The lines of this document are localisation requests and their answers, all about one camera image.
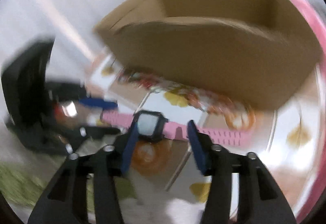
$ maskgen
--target watch face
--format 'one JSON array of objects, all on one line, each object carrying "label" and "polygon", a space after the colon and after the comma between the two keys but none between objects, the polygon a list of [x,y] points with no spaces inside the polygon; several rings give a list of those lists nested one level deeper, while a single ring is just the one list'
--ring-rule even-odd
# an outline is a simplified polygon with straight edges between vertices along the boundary
[{"label": "watch face", "polygon": [[137,121],[138,133],[144,136],[152,136],[154,134],[159,117],[150,114],[141,114]]}]

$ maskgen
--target yellow flower pattern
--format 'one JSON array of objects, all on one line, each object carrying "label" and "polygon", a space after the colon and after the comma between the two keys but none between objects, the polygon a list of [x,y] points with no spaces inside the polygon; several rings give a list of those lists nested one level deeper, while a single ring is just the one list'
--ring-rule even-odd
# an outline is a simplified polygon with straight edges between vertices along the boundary
[{"label": "yellow flower pattern", "polygon": [[171,105],[177,105],[179,107],[188,106],[188,100],[182,95],[174,94],[171,92],[165,92],[164,98],[170,102]]},{"label": "yellow flower pattern", "polygon": [[211,183],[193,183],[189,189],[196,197],[196,200],[201,203],[205,203],[208,199],[209,189]]},{"label": "yellow flower pattern", "polygon": [[102,122],[100,119],[96,120],[96,126],[108,126],[108,124]]},{"label": "yellow flower pattern", "polygon": [[286,138],[286,142],[289,146],[294,149],[299,149],[300,147],[306,145],[311,140],[311,136],[309,134],[308,129],[302,124],[299,123],[297,127],[295,127]]},{"label": "yellow flower pattern", "polygon": [[110,76],[111,74],[113,74],[115,71],[112,68],[111,65],[104,67],[104,69],[101,71],[101,75],[104,76]]}]

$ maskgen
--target pink watch strap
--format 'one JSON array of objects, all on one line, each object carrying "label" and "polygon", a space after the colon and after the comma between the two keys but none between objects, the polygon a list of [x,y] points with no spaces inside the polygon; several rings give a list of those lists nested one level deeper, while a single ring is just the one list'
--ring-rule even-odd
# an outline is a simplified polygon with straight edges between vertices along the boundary
[{"label": "pink watch strap", "polygon": [[[102,121],[113,126],[129,128],[131,126],[133,115],[119,113],[118,111],[104,111]],[[231,131],[216,128],[198,128],[200,133],[210,136],[214,144],[240,146],[244,145],[250,139],[251,133],[246,131]],[[167,139],[176,139],[187,141],[187,126],[177,122],[167,122],[163,130],[164,137]]]}]

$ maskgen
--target metal screw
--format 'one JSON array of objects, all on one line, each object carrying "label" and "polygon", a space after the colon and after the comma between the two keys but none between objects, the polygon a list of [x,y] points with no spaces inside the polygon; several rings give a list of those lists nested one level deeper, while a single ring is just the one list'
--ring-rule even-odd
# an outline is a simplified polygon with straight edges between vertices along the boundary
[{"label": "metal screw", "polygon": [[71,147],[70,144],[66,144],[66,150],[67,150],[67,152],[70,153],[70,154],[73,152],[73,149],[72,149],[72,147]]},{"label": "metal screw", "polygon": [[79,131],[82,137],[86,136],[86,129],[84,127],[81,127]]},{"label": "metal screw", "polygon": [[69,159],[70,160],[77,160],[79,157],[79,155],[77,153],[73,153],[69,155]]},{"label": "metal screw", "polygon": [[249,159],[254,160],[254,159],[257,158],[257,155],[256,155],[256,153],[254,153],[254,152],[249,152],[249,153],[247,154],[247,157],[248,157]]},{"label": "metal screw", "polygon": [[220,144],[213,144],[211,146],[211,149],[214,150],[214,151],[221,151],[223,148]]},{"label": "metal screw", "polygon": [[105,152],[110,152],[110,151],[114,151],[115,150],[115,146],[112,146],[112,145],[106,145],[103,147],[103,150]]}]

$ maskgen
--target cardboard box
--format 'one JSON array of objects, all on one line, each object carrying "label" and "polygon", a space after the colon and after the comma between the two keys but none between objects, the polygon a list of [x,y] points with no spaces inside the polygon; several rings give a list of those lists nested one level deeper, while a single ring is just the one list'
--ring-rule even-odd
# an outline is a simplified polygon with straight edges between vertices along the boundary
[{"label": "cardboard box", "polygon": [[289,0],[127,0],[95,28],[123,66],[281,107],[322,55]]}]

